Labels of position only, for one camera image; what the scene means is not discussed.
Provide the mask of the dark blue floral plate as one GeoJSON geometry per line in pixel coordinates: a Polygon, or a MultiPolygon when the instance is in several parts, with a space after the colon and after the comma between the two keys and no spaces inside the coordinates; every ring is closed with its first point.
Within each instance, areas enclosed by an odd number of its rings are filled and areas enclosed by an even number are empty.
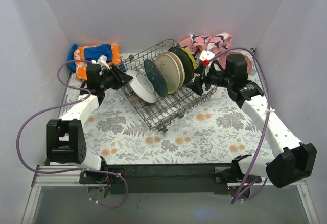
{"type": "Polygon", "coordinates": [[[154,89],[160,96],[165,97],[168,94],[168,88],[160,69],[149,59],[144,61],[144,69],[147,78],[152,83],[154,89]]]}
{"type": "Polygon", "coordinates": [[[170,47],[168,49],[169,52],[174,53],[181,61],[184,72],[185,72],[185,80],[183,84],[188,84],[191,82],[191,80],[194,78],[194,73],[193,73],[193,66],[191,64],[191,60],[189,59],[188,55],[184,50],[182,50],[179,47],[170,47]]]}

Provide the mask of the green polka dot plate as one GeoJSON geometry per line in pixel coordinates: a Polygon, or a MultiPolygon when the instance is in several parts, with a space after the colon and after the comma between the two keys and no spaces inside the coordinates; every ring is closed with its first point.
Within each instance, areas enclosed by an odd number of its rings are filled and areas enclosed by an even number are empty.
{"type": "Polygon", "coordinates": [[[186,48],[179,47],[179,49],[183,50],[183,51],[186,53],[186,55],[187,55],[187,57],[188,57],[188,59],[189,59],[189,62],[190,62],[190,64],[191,64],[191,68],[192,68],[192,70],[194,71],[194,70],[197,68],[197,64],[196,64],[196,61],[195,61],[194,56],[193,56],[193,55],[191,54],[191,52],[188,51],[186,48]]]}

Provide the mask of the cream green plate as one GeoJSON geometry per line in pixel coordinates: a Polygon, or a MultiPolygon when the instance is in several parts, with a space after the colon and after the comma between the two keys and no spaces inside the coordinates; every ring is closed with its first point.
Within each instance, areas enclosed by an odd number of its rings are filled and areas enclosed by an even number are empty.
{"type": "Polygon", "coordinates": [[[172,57],[163,53],[156,58],[155,64],[164,77],[168,94],[176,92],[180,84],[180,71],[177,63],[172,57]]]}
{"type": "Polygon", "coordinates": [[[180,58],[172,52],[164,52],[162,54],[166,59],[165,72],[169,73],[169,76],[173,78],[173,82],[179,80],[179,86],[176,90],[180,89],[185,80],[185,71],[180,58]]]}

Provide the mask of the pink polka dot plate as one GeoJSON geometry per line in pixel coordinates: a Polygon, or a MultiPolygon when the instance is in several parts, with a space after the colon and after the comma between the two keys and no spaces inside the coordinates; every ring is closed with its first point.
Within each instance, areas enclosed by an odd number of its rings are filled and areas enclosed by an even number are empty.
{"type": "Polygon", "coordinates": [[[226,58],[230,54],[240,54],[244,57],[244,59],[247,62],[247,73],[249,74],[252,71],[253,65],[252,65],[252,59],[250,58],[250,54],[248,52],[245,52],[243,50],[234,50],[234,51],[228,51],[225,54],[222,54],[219,58],[219,65],[222,67],[222,69],[226,69],[226,58]]]}

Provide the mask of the red teal floral plate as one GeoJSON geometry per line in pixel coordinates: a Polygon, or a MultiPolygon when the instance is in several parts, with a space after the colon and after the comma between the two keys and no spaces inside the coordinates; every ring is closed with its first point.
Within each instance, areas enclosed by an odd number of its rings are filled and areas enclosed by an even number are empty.
{"type": "Polygon", "coordinates": [[[147,77],[135,70],[128,70],[126,74],[132,77],[129,86],[141,99],[150,104],[156,102],[155,89],[147,77]]]}

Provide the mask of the grey wire dish rack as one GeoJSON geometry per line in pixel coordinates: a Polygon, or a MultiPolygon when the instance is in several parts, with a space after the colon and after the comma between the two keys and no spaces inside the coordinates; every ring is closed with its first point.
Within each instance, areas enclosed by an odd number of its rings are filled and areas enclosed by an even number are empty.
{"type": "MultiPolygon", "coordinates": [[[[146,59],[155,60],[172,46],[178,46],[178,43],[173,39],[166,39],[139,53],[122,57],[123,67],[126,71],[135,70],[145,75],[144,61],[146,59]]],[[[200,96],[183,86],[177,92],[165,97],[156,94],[157,100],[154,104],[143,101],[128,85],[120,90],[130,102],[133,98],[137,99],[132,106],[150,130],[167,132],[168,125],[177,118],[183,118],[186,113],[208,100],[216,92],[217,87],[211,86],[200,96]]]]}

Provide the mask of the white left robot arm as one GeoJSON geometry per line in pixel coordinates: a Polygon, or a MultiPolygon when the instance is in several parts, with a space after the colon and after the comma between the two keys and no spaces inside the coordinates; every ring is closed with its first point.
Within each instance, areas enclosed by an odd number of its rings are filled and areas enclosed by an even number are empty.
{"type": "Polygon", "coordinates": [[[108,179],[109,171],[102,166],[102,158],[87,151],[83,125],[100,107],[105,91],[119,90],[133,77],[115,65],[91,64],[86,69],[87,80],[79,88],[79,97],[71,108],[57,120],[46,125],[46,155],[49,162],[90,169],[97,183],[108,179]]]}

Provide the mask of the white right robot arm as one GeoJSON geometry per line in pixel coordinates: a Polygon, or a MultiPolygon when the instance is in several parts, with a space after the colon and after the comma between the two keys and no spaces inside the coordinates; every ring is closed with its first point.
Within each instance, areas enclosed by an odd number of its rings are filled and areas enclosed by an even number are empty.
{"type": "Polygon", "coordinates": [[[249,80],[247,61],[240,53],[227,55],[225,67],[214,59],[214,54],[202,51],[198,76],[187,88],[202,95],[203,87],[224,87],[237,106],[248,115],[268,142],[274,159],[259,159],[257,155],[243,155],[233,159],[231,168],[219,174],[242,182],[252,176],[268,178],[274,186],[282,188],[312,174],[317,150],[313,144],[304,144],[281,121],[271,108],[262,89],[249,80]]]}

